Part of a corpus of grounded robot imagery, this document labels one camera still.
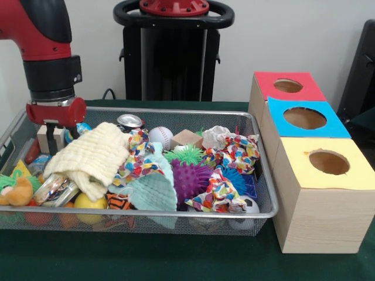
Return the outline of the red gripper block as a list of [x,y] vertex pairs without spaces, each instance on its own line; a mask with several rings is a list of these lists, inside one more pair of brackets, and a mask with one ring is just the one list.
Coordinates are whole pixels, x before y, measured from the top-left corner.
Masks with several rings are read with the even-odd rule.
[[86,103],[80,97],[73,97],[58,102],[29,102],[26,104],[26,113],[29,119],[38,125],[47,125],[47,143],[49,153],[57,153],[57,143],[54,138],[55,125],[65,127],[65,144],[71,142],[71,134],[67,128],[75,127],[84,121],[86,116]]

